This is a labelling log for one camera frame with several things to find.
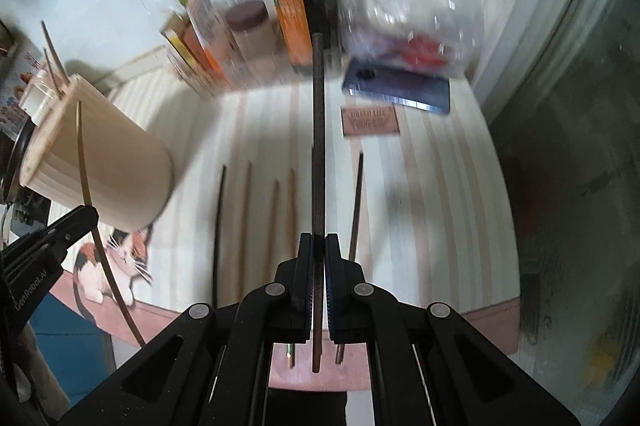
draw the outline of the brown chopstick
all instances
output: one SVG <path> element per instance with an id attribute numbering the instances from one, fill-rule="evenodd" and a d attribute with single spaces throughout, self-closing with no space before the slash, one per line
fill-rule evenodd
<path id="1" fill-rule="evenodd" d="M 349 261 L 356 261 L 358 248 L 358 229 L 360 228 L 360 202 L 362 201 L 362 172 L 364 170 L 364 154 L 358 157 L 358 175 L 356 177 L 356 195 L 353 200 L 353 221 L 351 222 L 351 243 L 349 244 Z M 342 364 L 344 360 L 344 345 L 338 345 L 335 350 L 335 364 Z"/>
<path id="2" fill-rule="evenodd" d="M 244 181 L 244 201 L 242 203 L 242 222 L 240 226 L 240 247 L 238 252 L 238 301 L 244 297 L 244 259 L 246 257 L 246 241 L 249 234 L 249 208 L 251 207 L 251 183 L 254 165 L 249 162 L 246 167 Z"/>
<path id="3" fill-rule="evenodd" d="M 44 49 L 44 58 L 47 61 L 47 73 L 49 74 L 49 77 L 51 78 L 51 82 L 53 83 L 53 88 L 56 90 L 56 95 L 58 96 L 58 100 L 62 99 L 62 92 L 60 91 L 60 88 L 58 87 L 58 82 L 56 81 L 56 76 L 53 75 L 53 71 L 51 69 L 51 61 L 49 60 L 49 53 L 47 52 L 47 49 Z"/>
<path id="4" fill-rule="evenodd" d="M 78 167 L 80 170 L 80 185 L 82 187 L 82 199 L 84 200 L 84 205 L 92 205 L 91 203 L 91 191 L 89 190 L 89 178 L 86 174 L 86 164 L 84 161 L 84 141 L 82 140 L 82 104 L 80 101 L 76 104 L 76 139 L 78 141 Z M 98 228 L 94 227 L 91 229 L 91 236 L 94 239 L 95 249 L 98 253 L 98 257 L 100 258 L 100 263 L 102 264 L 102 268 L 104 269 L 104 275 L 109 282 L 109 287 L 111 288 L 111 293 L 120 308 L 120 312 L 124 317 L 124 320 L 127 322 L 129 326 L 129 330 L 135 337 L 138 344 L 142 347 L 145 346 L 145 340 L 140 334 L 136 323 L 133 321 L 133 317 L 129 313 L 129 309 L 127 309 L 127 305 L 122 298 L 122 294 L 120 294 L 120 289 L 118 288 L 118 284 L 116 283 L 115 278 L 113 277 L 113 272 L 111 271 L 111 266 L 109 265 L 109 260 L 107 259 L 107 255 L 104 253 L 104 247 L 102 246 L 102 239 L 100 238 L 100 233 L 98 232 Z"/>
<path id="5" fill-rule="evenodd" d="M 216 210 L 216 226 L 213 230 L 213 265 L 211 272 L 211 306 L 218 308 L 218 263 L 220 261 L 220 226 L 222 224 L 222 206 L 225 196 L 226 166 L 222 166 L 220 188 L 218 189 L 218 208 Z"/>
<path id="6" fill-rule="evenodd" d="M 65 69 L 62 66 L 62 62 L 60 61 L 60 57 L 58 56 L 56 49 L 53 47 L 53 43 L 51 41 L 51 38 L 49 37 L 49 31 L 47 30 L 47 25 L 44 24 L 44 21 L 40 21 L 40 26 L 42 27 L 44 38 L 47 41 L 47 46 L 49 47 L 49 51 L 51 52 L 51 57 L 53 57 L 53 62 L 55 62 L 56 67 L 58 67 L 58 71 L 60 72 L 62 79 L 64 79 L 65 84 L 68 84 L 69 76 L 66 75 Z"/>
<path id="7" fill-rule="evenodd" d="M 296 172 L 289 168 L 289 247 L 290 257 L 298 255 L 298 193 Z M 296 343 L 287 343 L 287 367 L 296 366 Z"/>
<path id="8" fill-rule="evenodd" d="M 266 283 L 273 281 L 271 274 L 271 266 L 273 265 L 273 255 L 276 249 L 276 224 L 278 222 L 278 199 L 280 198 L 280 182 L 278 180 L 273 183 L 271 192 L 271 210 L 269 213 L 269 229 L 267 232 L 267 254 L 265 258 L 266 265 Z"/>
<path id="9" fill-rule="evenodd" d="M 324 125 L 324 52 L 322 34 L 312 36 L 314 124 L 312 153 L 312 233 L 314 235 L 314 294 L 312 303 L 312 364 L 320 372 L 322 358 L 322 314 L 324 313 L 324 238 L 326 211 L 326 135 Z"/>

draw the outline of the blue smartphone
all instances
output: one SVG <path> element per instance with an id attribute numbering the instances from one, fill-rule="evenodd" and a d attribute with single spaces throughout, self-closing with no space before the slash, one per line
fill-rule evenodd
<path id="1" fill-rule="evenodd" d="M 441 115 L 450 110 L 449 79 L 399 70 L 372 60 L 351 60 L 342 91 Z"/>

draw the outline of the spice jar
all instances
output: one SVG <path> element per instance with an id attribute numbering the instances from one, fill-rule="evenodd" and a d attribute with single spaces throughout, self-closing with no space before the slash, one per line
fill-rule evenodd
<path id="1" fill-rule="evenodd" d="M 245 60 L 274 54 L 276 36 L 264 1 L 244 1 L 231 7 L 225 19 Z"/>

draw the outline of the cat print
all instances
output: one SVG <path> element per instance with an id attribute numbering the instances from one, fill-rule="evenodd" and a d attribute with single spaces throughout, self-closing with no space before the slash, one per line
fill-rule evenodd
<path id="1" fill-rule="evenodd" d="M 150 233 L 150 227 L 129 234 L 116 229 L 104 247 L 104 253 L 109 260 L 113 277 L 127 307 L 134 303 L 131 290 L 132 281 L 137 277 L 142 277 L 148 283 L 152 281 L 151 275 L 146 269 L 146 245 Z M 74 298 L 81 316 L 95 323 L 93 315 L 82 304 L 80 291 L 89 301 L 100 304 L 106 295 L 112 296 L 95 245 L 91 242 L 83 244 L 76 257 Z"/>

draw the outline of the cylindrical container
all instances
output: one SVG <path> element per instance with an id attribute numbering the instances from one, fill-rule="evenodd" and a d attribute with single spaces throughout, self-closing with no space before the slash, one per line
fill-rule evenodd
<path id="1" fill-rule="evenodd" d="M 76 104 L 92 203 L 100 221 L 132 232 L 153 222 L 167 202 L 172 162 L 164 144 L 126 117 L 79 75 L 36 129 L 20 183 L 65 207 L 81 205 Z"/>
<path id="2" fill-rule="evenodd" d="M 23 110 L 36 126 L 40 126 L 56 103 L 56 92 L 49 88 L 46 72 L 40 70 L 31 77 L 27 88 L 20 99 L 20 109 Z"/>
<path id="3" fill-rule="evenodd" d="M 276 36 L 264 1 L 243 1 L 226 12 L 225 20 L 245 60 L 275 52 Z"/>

